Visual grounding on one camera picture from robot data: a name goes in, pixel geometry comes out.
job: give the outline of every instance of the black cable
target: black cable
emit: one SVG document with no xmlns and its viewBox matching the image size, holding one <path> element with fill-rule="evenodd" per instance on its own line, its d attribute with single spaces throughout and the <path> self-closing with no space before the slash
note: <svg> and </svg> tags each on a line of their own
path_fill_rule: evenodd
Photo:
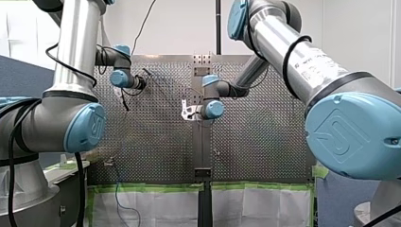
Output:
<svg viewBox="0 0 401 227">
<path fill-rule="evenodd" d="M 40 99 L 36 99 L 33 103 L 30 104 L 30 106 L 26 109 L 23 115 L 18 119 L 18 121 L 15 123 L 14 128 L 11 131 L 11 134 L 9 135 L 9 204 L 8 204 L 8 210 L 9 210 L 9 224 L 11 227 L 17 227 L 17 223 L 15 221 L 15 216 L 14 216 L 14 187 L 15 187 L 15 165 L 14 165 L 14 140 L 15 140 L 15 133 L 21 128 L 21 125 L 27 115 L 42 101 Z M 19 106 L 22 102 L 14 103 L 13 105 L 10 106 L 10 109 L 7 109 L 7 111 L 15 110 L 16 106 Z"/>
<path fill-rule="evenodd" d="M 127 96 L 139 96 L 139 95 L 141 95 L 143 92 L 144 92 L 144 90 L 145 89 L 142 89 L 142 90 L 140 90 L 138 93 L 136 93 L 136 94 L 130 94 L 130 93 L 128 93 L 126 90 L 124 90 L 123 88 L 122 88 L 122 91 L 123 91 L 123 93 L 125 93 Z"/>
<path fill-rule="evenodd" d="M 126 53 L 124 53 L 124 52 L 121 52 L 121 51 L 119 51 L 119 50 L 117 50 L 117 49 L 115 49 L 115 48 L 109 47 L 109 46 L 103 46 L 103 45 L 100 45 L 100 44 L 98 44 L 97 46 L 99 46 L 99 47 L 100 47 L 101 49 L 103 49 L 103 51 L 105 51 L 105 52 L 106 52 L 106 49 L 110 49 L 110 50 L 112 50 L 112 51 L 114 51 L 114 52 L 117 52 L 118 54 L 120 54 L 121 56 L 123 56 L 127 61 L 129 61 L 130 63 L 132 63 L 132 61 L 131 61 L 131 56 L 128 55 L 128 54 L 126 54 Z"/>
<path fill-rule="evenodd" d="M 80 153 L 75 153 L 79 175 L 79 212 L 77 218 L 77 227 L 83 227 L 85 219 L 85 173 L 83 170 L 82 159 Z"/>
<path fill-rule="evenodd" d="M 365 224 L 363 227 L 373 227 L 373 226 L 377 225 L 378 223 L 380 223 L 381 221 L 383 221 L 399 212 L 401 212 L 401 205 L 394 207 L 393 209 L 389 210 L 388 212 L 384 213 L 383 215 L 381 215 L 381 216 L 375 218 L 374 220 L 372 220 L 371 222 Z"/>
<path fill-rule="evenodd" d="M 132 48 L 131 55 L 133 55 L 133 52 L 135 51 L 136 42 L 138 41 L 139 37 L 140 37 L 141 34 L 142 34 L 142 30 L 144 29 L 145 23 L 147 22 L 148 17 L 149 17 L 150 12 L 151 12 L 151 9 L 153 8 L 153 5 L 154 5 L 155 3 L 156 3 L 156 0 L 153 0 L 153 2 L 150 4 L 150 7 L 149 7 L 149 9 L 148 9 L 147 16 L 145 17 L 144 22 L 142 22 L 141 29 L 139 30 L 139 33 L 138 33 L 138 35 L 135 37 L 135 41 L 133 42 L 133 48 Z"/>
<path fill-rule="evenodd" d="M 124 209 L 124 210 L 132 210 L 138 216 L 138 227 L 141 227 L 141 222 L 142 222 L 141 213 L 139 213 L 139 211 L 137 209 L 135 209 L 135 208 L 123 206 L 121 204 L 119 198 L 118 198 L 118 188 L 119 188 L 119 186 L 121 184 L 121 175 L 120 175 L 120 173 L 118 171 L 117 166 L 115 165 L 115 162 L 114 162 L 113 167 L 114 167 L 114 170 L 115 170 L 115 174 L 117 175 L 117 182 L 116 182 L 115 191 L 114 191 L 115 202 L 117 203 L 117 214 L 120 217 L 120 219 L 123 221 L 123 223 L 126 226 L 128 226 L 127 222 L 121 217 L 119 208 Z"/>
<path fill-rule="evenodd" d="M 124 108 L 126 109 L 127 112 L 129 112 L 129 111 L 130 111 L 130 108 L 129 108 L 128 105 L 127 105 L 127 101 L 126 101 L 126 99 L 125 99 L 125 97 L 124 97 L 124 93 L 123 93 L 123 89 L 122 89 L 122 88 L 121 88 L 121 98 L 123 99 L 123 106 L 124 106 Z"/>
<path fill-rule="evenodd" d="M 58 60 L 56 57 L 54 57 L 53 55 L 50 54 L 50 50 L 56 48 L 58 45 L 59 45 L 59 44 L 54 44 L 54 45 L 48 47 L 48 48 L 46 49 L 46 51 L 45 51 L 45 52 L 46 52 L 46 55 L 47 55 L 50 59 L 52 59 L 53 61 L 59 63 L 60 65 L 62 65 L 62 66 L 64 66 L 65 68 L 67 68 L 67 69 L 73 71 L 74 73 L 81 74 L 81 75 L 83 75 L 84 77 L 86 77 L 86 78 L 88 78 L 88 79 L 91 79 L 91 80 L 94 82 L 92 86 L 95 87 L 95 86 L 97 85 L 97 80 L 96 80 L 94 77 L 92 77 L 91 75 L 89 75 L 89 74 L 87 74 L 87 73 L 85 73 L 85 72 L 82 72 L 82 71 L 80 71 L 80 70 L 74 68 L 74 67 L 71 66 L 71 65 L 68 65 L 68 64 L 66 64 L 66 63 L 64 63 L 64 62 L 62 62 L 62 61 L 60 61 L 60 60 Z"/>
<path fill-rule="evenodd" d="M 295 98 L 298 98 L 298 96 L 292 89 L 291 85 L 289 84 L 289 80 L 288 80 L 288 62 L 289 62 L 289 57 L 291 56 L 291 53 L 292 53 L 292 51 L 294 51 L 295 47 L 297 47 L 297 44 L 304 42 L 304 41 L 309 41 L 312 43 L 312 38 L 310 38 L 310 36 L 301 36 L 300 38 L 298 38 L 298 40 L 296 40 L 292 45 L 289 46 L 287 54 L 285 55 L 284 60 L 283 60 L 283 80 L 287 86 L 288 91 Z"/>
<path fill-rule="evenodd" d="M 256 47 L 254 46 L 253 43 L 253 38 L 252 38 L 252 32 L 251 32 L 251 16 L 250 16 L 250 1 L 247 0 L 247 32 L 248 32 L 248 39 L 250 41 L 251 49 L 253 50 L 254 54 L 259 57 L 261 60 L 266 61 L 265 57 L 259 54 L 259 52 L 256 50 Z"/>
<path fill-rule="evenodd" d="M 102 65 L 104 66 L 104 70 L 101 71 L 101 65 L 98 65 L 97 66 L 97 71 L 99 71 L 100 75 L 104 75 L 106 73 L 106 70 L 107 70 L 109 56 L 107 54 L 107 51 L 105 50 L 105 48 L 103 48 L 102 45 L 98 44 L 98 46 L 100 46 L 100 50 L 101 50 L 101 52 L 100 52 L 100 55 L 101 55 L 100 56 L 100 60 L 101 60 Z"/>
<path fill-rule="evenodd" d="M 263 78 L 262 78 L 258 83 L 256 83 L 254 86 L 251 86 L 251 87 L 240 87 L 240 86 L 237 86 L 237 85 L 233 85 L 231 82 L 229 82 L 229 81 L 227 81 L 227 80 L 223 80 L 223 81 L 226 82 L 226 83 L 228 83 L 229 86 L 231 85 L 231 86 L 233 87 L 233 90 L 234 90 L 234 91 L 235 91 L 235 88 L 236 88 L 236 89 L 241 89 L 241 90 L 251 90 L 251 89 L 253 89 L 253 88 L 259 86 L 260 84 L 262 84 L 263 81 L 265 81 L 266 78 L 268 77 L 268 73 L 269 73 L 269 67 L 266 69 L 266 73 L 265 73 L 265 75 L 263 76 Z"/>
</svg>

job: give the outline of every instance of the white wall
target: white wall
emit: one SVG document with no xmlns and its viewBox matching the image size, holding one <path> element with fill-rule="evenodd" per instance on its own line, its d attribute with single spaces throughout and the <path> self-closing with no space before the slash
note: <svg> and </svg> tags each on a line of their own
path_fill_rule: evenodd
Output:
<svg viewBox="0 0 401 227">
<path fill-rule="evenodd" d="M 128 44 L 139 31 L 152 0 L 119 0 L 108 7 L 105 27 L 111 44 Z M 222 54 L 252 54 L 228 38 L 227 21 L 234 0 L 221 1 Z M 323 0 L 289 0 L 303 15 L 303 33 L 322 46 Z M 45 49 L 59 29 L 30 1 L 0 1 L 0 55 L 54 68 Z M 157 0 L 138 40 L 135 54 L 192 55 L 216 53 L 215 0 Z"/>
<path fill-rule="evenodd" d="M 133 45 L 152 0 L 116 1 L 105 16 L 112 44 Z M 251 54 L 228 38 L 227 21 L 234 0 L 221 1 L 222 54 Z M 290 0 L 303 15 L 303 33 L 322 46 L 323 0 Z M 135 54 L 216 53 L 215 0 L 158 0 L 138 41 Z"/>
<path fill-rule="evenodd" d="M 393 85 L 395 1 L 323 0 L 323 50 L 347 69 L 371 72 Z"/>
<path fill-rule="evenodd" d="M 59 28 L 33 2 L 0 2 L 0 55 L 54 68 L 44 51 L 58 40 Z"/>
</svg>

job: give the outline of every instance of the perforated metal panel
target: perforated metal panel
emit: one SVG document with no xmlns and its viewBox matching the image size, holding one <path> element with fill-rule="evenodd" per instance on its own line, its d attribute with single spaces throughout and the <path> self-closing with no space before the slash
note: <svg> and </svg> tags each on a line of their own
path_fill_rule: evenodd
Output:
<svg viewBox="0 0 401 227">
<path fill-rule="evenodd" d="M 107 125 L 89 183 L 192 183 L 191 125 L 181 118 L 181 98 L 191 85 L 192 56 L 137 56 L 132 62 L 132 74 L 145 77 L 148 85 L 139 96 L 125 95 L 128 113 L 109 82 L 113 69 L 104 76 L 96 73 L 96 95 L 106 109 Z M 120 179 L 113 166 L 104 166 L 110 157 L 115 157 Z"/>
<path fill-rule="evenodd" d="M 234 79 L 248 58 L 214 56 L 214 73 Z M 314 158 L 305 141 L 305 107 L 272 67 L 247 97 L 225 98 L 224 105 L 226 112 L 212 130 L 214 181 L 310 180 Z"/>
<path fill-rule="evenodd" d="M 214 56 L 213 70 L 233 79 L 248 58 Z M 192 56 L 136 56 L 132 62 L 131 72 L 147 78 L 148 86 L 139 96 L 126 96 L 129 113 L 113 93 L 112 68 L 96 73 L 96 95 L 108 120 L 90 156 L 89 184 L 193 183 L 193 124 L 181 118 L 181 99 L 191 94 Z M 307 182 L 314 159 L 305 143 L 304 106 L 274 71 L 246 98 L 224 104 L 226 113 L 212 128 L 213 181 Z M 104 166 L 110 157 L 119 179 L 113 166 Z"/>
</svg>

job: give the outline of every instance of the blue joint cap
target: blue joint cap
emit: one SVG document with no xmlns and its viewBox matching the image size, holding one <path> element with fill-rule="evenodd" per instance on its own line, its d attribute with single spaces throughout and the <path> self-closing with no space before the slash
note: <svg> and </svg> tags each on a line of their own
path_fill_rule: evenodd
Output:
<svg viewBox="0 0 401 227">
<path fill-rule="evenodd" d="M 224 105 L 221 101 L 213 100 L 206 105 L 204 111 L 209 119 L 216 119 L 224 114 Z"/>
<path fill-rule="evenodd" d="M 27 99 L 29 97 L 26 96 L 9 96 L 9 97 L 0 97 L 0 109 L 17 101 L 21 101 Z"/>
<path fill-rule="evenodd" d="M 112 5 L 115 3 L 115 0 L 104 0 L 107 5 Z"/>
<path fill-rule="evenodd" d="M 235 0 L 231 6 L 227 24 L 228 35 L 232 40 L 239 40 L 244 30 L 248 5 L 246 0 Z"/>
<path fill-rule="evenodd" d="M 204 76 L 201 80 L 201 83 L 202 83 L 202 86 L 205 87 L 209 84 L 212 84 L 212 83 L 218 82 L 218 81 L 219 81 L 218 75 L 213 74 L 213 75 Z"/>
<path fill-rule="evenodd" d="M 401 108 L 379 96 L 340 93 L 310 110 L 306 141 L 316 158 L 342 176 L 394 180 L 401 176 Z"/>
<path fill-rule="evenodd" d="M 114 87 L 128 88 L 130 87 L 129 76 L 122 70 L 114 70 L 110 75 L 110 83 Z"/>
<path fill-rule="evenodd" d="M 106 117 L 98 103 L 84 106 L 73 118 L 64 135 L 64 150 L 68 153 L 89 151 L 103 136 Z"/>
<path fill-rule="evenodd" d="M 123 44 L 118 44 L 114 46 L 114 49 L 126 54 L 126 55 L 130 55 L 131 51 L 130 51 L 130 47 L 127 45 L 123 45 Z"/>
</svg>

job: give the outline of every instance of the green tape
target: green tape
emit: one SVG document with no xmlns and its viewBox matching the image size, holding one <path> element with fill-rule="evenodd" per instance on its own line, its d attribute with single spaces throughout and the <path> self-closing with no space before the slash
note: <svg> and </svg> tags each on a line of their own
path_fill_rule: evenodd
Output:
<svg viewBox="0 0 401 227">
<path fill-rule="evenodd" d="M 329 172 L 328 168 L 326 168 L 324 166 L 313 166 L 312 167 L 312 174 L 316 178 L 325 179 L 325 177 L 327 176 L 328 172 Z"/>
<path fill-rule="evenodd" d="M 297 184 L 297 183 L 213 183 L 213 190 L 236 190 L 236 189 L 270 189 L 270 190 L 290 190 L 290 191 L 309 191 L 311 184 Z"/>
<path fill-rule="evenodd" d="M 64 164 L 62 166 L 60 166 L 60 164 L 55 164 L 53 166 L 49 166 L 47 167 L 45 170 L 53 170 L 53 169 L 74 169 L 77 168 L 77 164 L 73 163 L 73 164 Z"/>
<path fill-rule="evenodd" d="M 95 204 L 95 192 L 88 188 L 88 199 L 87 199 L 87 206 L 86 206 L 86 218 L 89 222 L 89 227 L 92 227 L 94 224 L 94 204 Z"/>
<path fill-rule="evenodd" d="M 95 193 L 115 192 L 116 184 L 94 186 Z M 157 192 L 157 193 L 177 193 L 177 192 L 198 192 L 203 189 L 202 184 L 146 184 L 146 183 L 121 183 L 118 192 Z"/>
</svg>

